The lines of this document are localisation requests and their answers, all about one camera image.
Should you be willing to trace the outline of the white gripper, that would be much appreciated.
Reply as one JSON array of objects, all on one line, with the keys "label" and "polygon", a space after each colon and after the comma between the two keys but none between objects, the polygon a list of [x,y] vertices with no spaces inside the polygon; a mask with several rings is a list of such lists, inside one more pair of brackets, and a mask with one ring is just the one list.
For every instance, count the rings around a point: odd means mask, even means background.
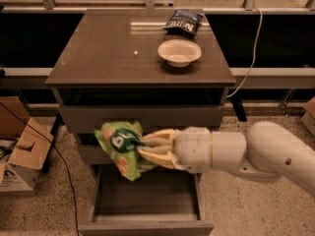
[{"label": "white gripper", "polygon": [[[212,134],[207,128],[188,127],[181,132],[178,129],[164,129],[149,133],[142,141],[150,147],[172,146],[180,165],[189,173],[204,173],[211,166]],[[138,149],[141,157],[168,169],[177,169],[177,157],[171,151],[164,154]]]}]

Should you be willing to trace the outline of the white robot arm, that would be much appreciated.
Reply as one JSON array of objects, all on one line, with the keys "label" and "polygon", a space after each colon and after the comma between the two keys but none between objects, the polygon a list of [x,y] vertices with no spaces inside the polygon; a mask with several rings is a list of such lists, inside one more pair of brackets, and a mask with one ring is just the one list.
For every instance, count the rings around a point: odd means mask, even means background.
[{"label": "white robot arm", "polygon": [[141,142],[141,157],[165,168],[191,174],[221,170],[264,183],[283,176],[315,196],[315,151],[273,122],[257,122],[247,134],[204,127],[166,129],[143,136]]}]

